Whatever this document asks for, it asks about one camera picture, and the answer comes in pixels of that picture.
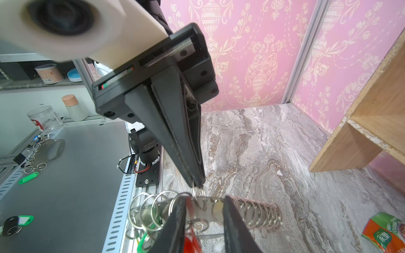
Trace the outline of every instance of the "wooden shelf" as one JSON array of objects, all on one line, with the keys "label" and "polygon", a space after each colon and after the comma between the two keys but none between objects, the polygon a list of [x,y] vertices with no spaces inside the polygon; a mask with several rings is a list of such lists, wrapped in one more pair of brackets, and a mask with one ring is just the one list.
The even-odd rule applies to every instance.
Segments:
[{"label": "wooden shelf", "polygon": [[405,164],[405,32],[312,162],[312,172],[365,167],[382,150]]},{"label": "wooden shelf", "polygon": [[363,129],[357,129],[349,120],[350,125],[405,164],[405,114],[352,117],[351,119]]}]

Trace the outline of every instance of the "pink wallpaper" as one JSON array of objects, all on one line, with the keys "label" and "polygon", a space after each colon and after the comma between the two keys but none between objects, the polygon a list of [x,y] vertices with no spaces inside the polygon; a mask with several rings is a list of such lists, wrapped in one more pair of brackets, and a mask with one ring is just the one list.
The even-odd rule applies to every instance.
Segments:
[{"label": "pink wallpaper", "polygon": [[[404,27],[404,0],[332,0],[293,103],[332,133]],[[405,193],[403,164],[370,165]]]},{"label": "pink wallpaper", "polygon": [[204,111],[280,103],[316,0],[171,0],[161,9],[175,32],[204,32],[220,93]]}]

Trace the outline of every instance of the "marble countertop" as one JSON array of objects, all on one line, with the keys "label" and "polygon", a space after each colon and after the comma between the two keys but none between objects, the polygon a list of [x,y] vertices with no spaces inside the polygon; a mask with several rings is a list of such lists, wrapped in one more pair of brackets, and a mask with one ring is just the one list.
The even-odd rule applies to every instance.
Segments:
[{"label": "marble countertop", "polygon": [[71,82],[67,77],[64,80],[54,84],[45,84],[41,78],[35,78],[33,80],[20,80],[20,81],[0,80],[0,90],[58,87],[58,86],[70,86],[82,84],[83,82]]},{"label": "marble countertop", "polygon": [[[379,253],[361,233],[381,211],[405,221],[405,198],[371,168],[309,172],[327,139],[292,104],[204,113],[205,192],[280,206],[278,232],[252,230],[263,252]],[[167,152],[163,173],[163,190],[191,192]],[[223,232],[220,226],[209,230]],[[225,252],[223,238],[202,246],[204,252]]]}]

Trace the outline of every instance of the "white bottle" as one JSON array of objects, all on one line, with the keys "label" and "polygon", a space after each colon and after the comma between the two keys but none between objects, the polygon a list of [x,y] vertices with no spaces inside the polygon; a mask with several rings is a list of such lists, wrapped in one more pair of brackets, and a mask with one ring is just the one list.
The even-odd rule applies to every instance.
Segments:
[{"label": "white bottle", "polygon": [[73,95],[66,95],[62,97],[62,101],[69,112],[70,117],[73,121],[81,121],[87,118],[87,113],[84,108],[79,104],[77,98]]}]

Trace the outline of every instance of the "white wall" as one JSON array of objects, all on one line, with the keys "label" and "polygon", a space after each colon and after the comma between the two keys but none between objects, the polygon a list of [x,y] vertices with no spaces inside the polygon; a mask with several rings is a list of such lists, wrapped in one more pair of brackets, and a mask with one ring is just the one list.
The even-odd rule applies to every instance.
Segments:
[{"label": "white wall", "polygon": [[62,102],[62,97],[68,94],[76,96],[88,115],[97,114],[84,85],[0,91],[0,156],[8,154],[35,130],[27,116],[29,111],[50,105],[59,116],[68,117]]}]

